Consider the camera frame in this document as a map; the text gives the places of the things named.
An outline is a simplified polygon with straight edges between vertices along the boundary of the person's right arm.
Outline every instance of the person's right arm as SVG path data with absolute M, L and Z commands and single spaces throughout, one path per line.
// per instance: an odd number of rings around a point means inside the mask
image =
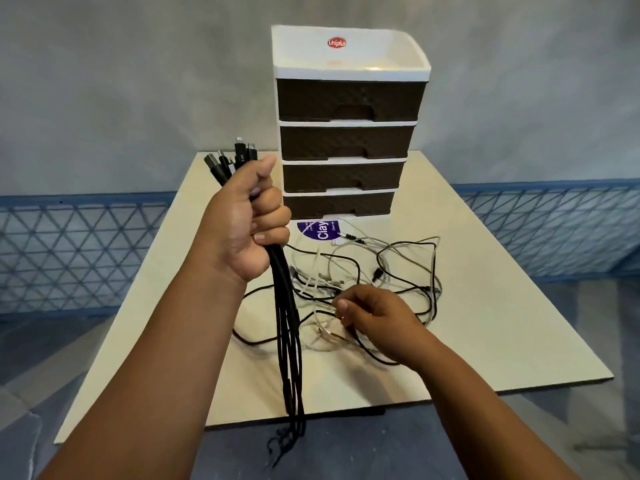
M 353 325 L 380 352 L 420 375 L 469 478 L 578 478 L 398 295 L 357 285 L 334 305 L 344 326 Z

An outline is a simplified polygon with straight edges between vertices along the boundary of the purple round sticker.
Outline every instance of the purple round sticker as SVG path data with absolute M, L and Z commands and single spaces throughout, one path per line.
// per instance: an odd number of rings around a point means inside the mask
M 340 237 L 338 221 L 299 222 L 298 229 L 316 241 L 330 241 Z

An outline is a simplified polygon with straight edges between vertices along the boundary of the floor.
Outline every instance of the floor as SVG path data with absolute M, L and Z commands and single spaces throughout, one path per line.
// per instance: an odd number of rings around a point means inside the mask
M 583 478 L 640 479 L 640 281 L 541 283 L 615 373 L 600 385 L 504 400 Z M 99 348 L 102 317 L 0 323 L 0 478 L 36 476 Z M 432 405 L 309 421 L 276 469 L 274 425 L 204 434 L 193 478 L 465 478 Z

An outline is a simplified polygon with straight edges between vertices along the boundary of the tabletop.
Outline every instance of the tabletop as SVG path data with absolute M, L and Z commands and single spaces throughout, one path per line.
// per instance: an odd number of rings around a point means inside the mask
M 157 233 L 144 263 L 86 376 L 56 443 L 67 439 L 123 363 L 148 322 L 169 282 L 180 268 L 205 206 L 220 186 L 198 153 Z M 278 184 L 279 169 L 274 172 Z M 419 241 L 438 236 L 436 275 L 442 283 L 438 314 L 429 329 L 462 356 L 498 391 L 576 384 L 612 378 L 562 315 L 521 270 L 482 222 L 466 206 L 431 163 L 418 151 L 409 152 L 391 214 L 337 220 L 343 232 L 382 241 Z M 296 248 L 331 252 L 336 246 L 300 233 L 290 224 Z M 412 259 L 430 266 L 431 251 L 407 248 Z M 290 264 L 316 273 L 327 259 L 301 255 L 289 248 Z M 357 259 L 369 276 L 377 268 L 373 253 L 357 246 L 339 254 Z M 422 285 L 429 275 L 422 268 L 388 253 L 398 276 Z M 332 278 L 349 282 L 353 270 L 332 263 Z M 248 290 L 272 283 L 264 273 Z M 403 295 L 414 309 L 424 297 Z M 300 315 L 312 311 L 299 303 Z M 321 324 L 340 334 L 336 320 Z M 263 290 L 243 301 L 236 330 L 251 340 L 275 335 L 273 292 Z M 368 406 L 428 400 L 422 381 L 411 370 L 374 362 L 362 350 L 329 339 L 315 320 L 301 329 L 303 343 L 303 401 L 305 412 L 325 413 Z M 231 339 L 216 387 L 207 425 L 286 416 L 275 343 L 248 347 Z

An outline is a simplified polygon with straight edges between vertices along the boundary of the brown drawer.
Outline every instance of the brown drawer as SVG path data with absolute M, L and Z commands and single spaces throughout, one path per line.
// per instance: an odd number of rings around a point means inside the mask
M 284 160 L 331 157 L 406 158 L 415 126 L 280 127 Z
M 416 121 L 426 82 L 277 79 L 281 121 Z
M 330 214 L 377 216 L 391 212 L 394 193 L 323 196 L 284 195 L 292 219 L 321 219 Z
M 404 162 L 357 165 L 283 165 L 285 192 L 325 192 L 327 189 L 396 189 Z

